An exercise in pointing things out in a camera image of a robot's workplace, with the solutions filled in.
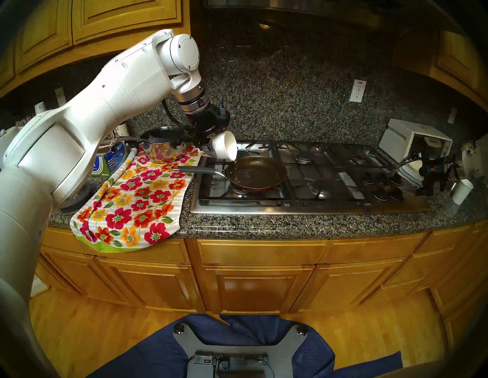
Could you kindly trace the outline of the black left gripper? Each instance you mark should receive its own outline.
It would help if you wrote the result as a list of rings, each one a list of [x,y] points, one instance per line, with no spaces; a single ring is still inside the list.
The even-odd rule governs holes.
[[[210,136],[223,133],[230,123],[231,113],[225,108],[207,106],[198,114],[189,114],[191,125],[191,142],[200,148],[200,154],[204,157],[219,159],[213,146],[201,146],[207,144]]]

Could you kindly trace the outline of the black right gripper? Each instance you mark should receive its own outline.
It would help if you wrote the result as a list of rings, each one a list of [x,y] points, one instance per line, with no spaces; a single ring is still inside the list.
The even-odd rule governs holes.
[[[460,180],[458,172],[460,163],[457,162],[456,155],[451,158],[429,159],[422,155],[422,152],[411,151],[398,164],[406,165],[418,160],[422,162],[419,174],[423,180],[422,186],[415,189],[415,195],[433,195],[433,187],[436,182],[439,182],[439,190],[445,191],[448,181],[457,182]]]

